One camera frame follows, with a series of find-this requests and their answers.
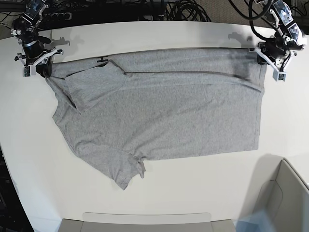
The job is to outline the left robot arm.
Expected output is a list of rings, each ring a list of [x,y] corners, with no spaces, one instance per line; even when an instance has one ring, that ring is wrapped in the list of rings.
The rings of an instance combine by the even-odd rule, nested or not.
[[[255,36],[262,40],[256,48],[251,48],[257,54],[257,62],[261,65],[268,64],[273,68],[273,78],[284,81],[286,68],[292,57],[297,55],[307,45],[307,39],[293,19],[289,6],[282,0],[262,0],[263,11],[253,16],[253,1],[249,1],[249,23]],[[264,37],[258,33],[253,21],[265,16],[275,30],[272,37]]]

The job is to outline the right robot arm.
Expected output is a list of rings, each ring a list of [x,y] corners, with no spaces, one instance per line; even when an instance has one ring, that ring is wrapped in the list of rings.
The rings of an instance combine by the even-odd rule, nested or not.
[[[43,78],[52,74],[52,58],[63,54],[62,49],[50,47],[51,40],[38,33],[44,10],[49,8],[46,0],[31,0],[26,4],[23,15],[12,23],[12,35],[22,45],[24,53],[18,53],[14,60],[23,65],[22,75],[31,77],[37,73]]]

